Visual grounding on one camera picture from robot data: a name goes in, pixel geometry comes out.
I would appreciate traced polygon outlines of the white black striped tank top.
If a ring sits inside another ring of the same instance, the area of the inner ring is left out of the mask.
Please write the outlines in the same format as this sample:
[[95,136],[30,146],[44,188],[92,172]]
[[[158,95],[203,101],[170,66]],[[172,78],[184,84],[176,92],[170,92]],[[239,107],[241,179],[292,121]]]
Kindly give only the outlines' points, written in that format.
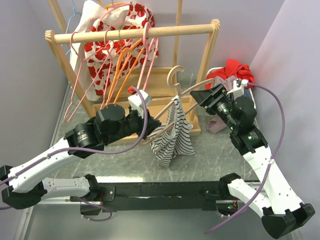
[[195,149],[191,143],[190,132],[193,125],[187,120],[181,98],[175,96],[168,109],[167,121],[150,135],[151,151],[163,167],[169,167],[176,156],[192,156]]

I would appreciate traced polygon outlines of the pale pink tank top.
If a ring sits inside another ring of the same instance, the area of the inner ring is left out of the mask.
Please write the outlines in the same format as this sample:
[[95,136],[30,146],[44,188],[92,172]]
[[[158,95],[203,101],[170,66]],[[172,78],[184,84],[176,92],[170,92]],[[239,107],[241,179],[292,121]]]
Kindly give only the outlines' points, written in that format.
[[[234,81],[236,79],[237,78],[234,75],[228,77],[226,80],[224,80],[220,76],[216,76],[213,78],[212,85],[209,87],[209,89],[216,87],[219,84],[222,84],[227,91],[230,91],[234,88]],[[207,129],[213,134],[218,133],[219,131],[223,130],[226,127],[227,125],[223,122],[223,120],[218,115],[212,118],[207,124]]]

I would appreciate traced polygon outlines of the red tank top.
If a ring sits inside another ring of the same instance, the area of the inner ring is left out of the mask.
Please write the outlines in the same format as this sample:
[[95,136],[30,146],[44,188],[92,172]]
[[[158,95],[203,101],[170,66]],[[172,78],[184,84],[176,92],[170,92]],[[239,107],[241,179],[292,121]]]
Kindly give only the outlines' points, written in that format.
[[256,82],[249,65],[242,64],[234,59],[228,59],[226,65],[219,73],[223,74],[224,77],[234,75],[237,79],[248,80],[252,84],[255,84]]

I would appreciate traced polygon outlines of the orange hanger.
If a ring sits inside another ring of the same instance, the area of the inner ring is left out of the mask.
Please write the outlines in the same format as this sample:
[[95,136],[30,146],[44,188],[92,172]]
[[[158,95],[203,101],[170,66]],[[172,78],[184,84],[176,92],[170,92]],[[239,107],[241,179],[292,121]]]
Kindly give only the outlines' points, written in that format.
[[145,50],[145,47],[143,46],[142,49],[139,51],[137,57],[134,59],[133,62],[131,62],[134,50],[138,46],[142,46],[142,43],[143,43],[143,39],[140,38],[135,43],[133,43],[130,47],[126,47],[120,52],[120,55],[118,57],[117,64],[116,64],[114,78],[113,78],[113,81],[110,85],[107,99],[103,100],[101,108],[106,107],[111,102],[114,91],[117,87],[118,81],[123,76],[122,75],[123,71],[128,70],[126,77],[124,78],[121,86],[118,89],[118,92],[116,93],[116,96],[113,100],[113,103],[115,104],[118,101],[120,94],[122,93],[123,88],[125,87],[128,79],[129,79],[129,76],[131,75],[132,71],[135,69],[136,65],[138,64],[139,59],[141,58],[141,55],[143,54],[143,51]]

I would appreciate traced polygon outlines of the pink plastic hanger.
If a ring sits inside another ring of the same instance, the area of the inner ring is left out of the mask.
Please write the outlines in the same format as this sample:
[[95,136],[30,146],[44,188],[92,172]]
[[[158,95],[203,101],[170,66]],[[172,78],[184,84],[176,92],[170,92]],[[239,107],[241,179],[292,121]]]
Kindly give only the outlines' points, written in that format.
[[[146,87],[148,85],[149,77],[150,77],[150,74],[151,74],[151,71],[152,71],[152,67],[153,67],[153,64],[154,64],[154,61],[155,61],[155,58],[156,58],[156,53],[158,52],[158,46],[159,46],[159,38],[158,37],[152,37],[150,42],[147,41],[147,33],[148,33],[148,30],[149,30],[150,27],[151,27],[151,25],[147,21],[146,24],[143,27],[143,35],[142,35],[142,43],[143,43],[143,46],[145,48],[145,58],[144,58],[144,61],[143,61],[142,67],[141,67],[139,79],[138,79],[138,82],[137,82],[137,88],[141,89],[143,91],[146,90]],[[144,76],[144,72],[145,72],[145,69],[146,69],[146,66],[147,66],[147,62],[149,60],[149,55],[150,55],[151,52],[153,52],[152,59],[150,61],[148,72],[147,72],[146,77],[145,77],[144,85],[143,85],[142,88],[140,88],[141,83],[142,83],[142,79],[143,79],[143,76]]]

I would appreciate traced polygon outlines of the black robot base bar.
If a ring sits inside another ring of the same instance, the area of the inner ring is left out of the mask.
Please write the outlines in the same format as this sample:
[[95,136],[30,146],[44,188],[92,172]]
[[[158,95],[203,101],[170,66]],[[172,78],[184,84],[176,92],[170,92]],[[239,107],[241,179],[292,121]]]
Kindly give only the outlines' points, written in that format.
[[92,202],[102,203],[112,212],[135,210],[215,211],[217,201],[232,202],[234,197],[219,181],[113,182],[100,183]]

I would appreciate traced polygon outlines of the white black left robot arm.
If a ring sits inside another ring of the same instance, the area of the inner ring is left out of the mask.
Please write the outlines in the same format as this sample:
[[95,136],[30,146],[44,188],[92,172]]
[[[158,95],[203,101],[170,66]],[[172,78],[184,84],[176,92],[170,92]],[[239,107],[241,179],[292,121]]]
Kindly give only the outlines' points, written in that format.
[[58,197],[94,201],[103,192],[94,175],[69,179],[53,179],[49,175],[66,164],[105,154],[106,146],[133,134],[138,135],[139,141],[146,139],[160,126],[161,122],[149,112],[139,114],[130,109],[126,114],[122,106],[109,104],[30,161],[16,167],[2,166],[0,183],[7,185],[1,192],[2,202],[7,208],[21,210]]

